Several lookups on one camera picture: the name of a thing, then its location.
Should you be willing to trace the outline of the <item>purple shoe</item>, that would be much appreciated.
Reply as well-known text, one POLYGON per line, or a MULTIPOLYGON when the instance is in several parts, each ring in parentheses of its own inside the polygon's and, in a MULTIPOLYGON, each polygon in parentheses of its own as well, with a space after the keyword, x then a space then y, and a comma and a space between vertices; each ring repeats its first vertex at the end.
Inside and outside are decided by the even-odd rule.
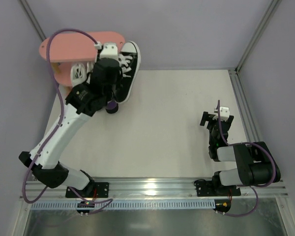
POLYGON ((106 112, 109 114, 114 114, 118 111, 118 103, 114 100, 110 101, 106 108, 105 108, 106 112))

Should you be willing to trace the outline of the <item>black canvas sneaker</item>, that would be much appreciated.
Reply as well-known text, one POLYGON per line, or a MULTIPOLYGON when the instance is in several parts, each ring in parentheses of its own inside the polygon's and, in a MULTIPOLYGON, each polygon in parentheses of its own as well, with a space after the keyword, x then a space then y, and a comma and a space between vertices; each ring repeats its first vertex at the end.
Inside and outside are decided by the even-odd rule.
POLYGON ((118 61, 121 67, 121 79, 116 84, 115 101, 122 104, 130 97, 141 64, 138 45, 133 41, 126 42, 118 55, 118 61))

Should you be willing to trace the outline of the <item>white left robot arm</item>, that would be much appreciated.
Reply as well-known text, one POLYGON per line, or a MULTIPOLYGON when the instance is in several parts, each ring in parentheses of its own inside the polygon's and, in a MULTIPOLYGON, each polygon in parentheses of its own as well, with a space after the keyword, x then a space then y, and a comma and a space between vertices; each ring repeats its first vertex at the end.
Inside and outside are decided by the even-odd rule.
POLYGON ((20 161, 38 181, 49 188, 60 185, 73 187, 83 197, 93 195, 96 188, 94 180, 82 170, 64 166, 59 159, 76 132, 110 102, 121 73, 117 60, 98 60, 89 75, 90 81, 74 86, 61 101, 59 119, 47 135, 30 152, 21 152, 20 161))

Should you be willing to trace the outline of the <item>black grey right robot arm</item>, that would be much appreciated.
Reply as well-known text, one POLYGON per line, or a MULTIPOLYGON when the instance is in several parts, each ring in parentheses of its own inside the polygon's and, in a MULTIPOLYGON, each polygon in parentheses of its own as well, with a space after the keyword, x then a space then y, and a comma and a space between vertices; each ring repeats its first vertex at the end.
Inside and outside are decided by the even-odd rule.
POLYGON ((215 162, 234 162, 236 167, 215 172, 209 181, 195 181, 198 196, 239 196, 240 185, 262 187, 281 180, 280 169, 265 142, 225 143, 233 119, 227 115, 218 120, 217 114, 203 112, 200 126, 208 123, 210 158, 215 162))

